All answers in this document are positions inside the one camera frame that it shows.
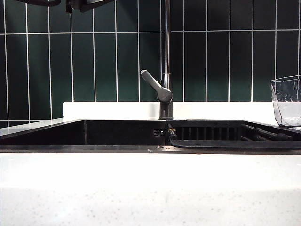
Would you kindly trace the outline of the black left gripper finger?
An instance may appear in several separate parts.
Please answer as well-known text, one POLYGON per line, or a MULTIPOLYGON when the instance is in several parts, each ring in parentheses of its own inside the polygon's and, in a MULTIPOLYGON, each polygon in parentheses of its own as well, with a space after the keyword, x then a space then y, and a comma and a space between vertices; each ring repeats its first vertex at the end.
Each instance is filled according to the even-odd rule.
POLYGON ((73 10, 79 10, 84 13, 114 0, 67 0, 65 9, 67 13, 72 13, 73 10))

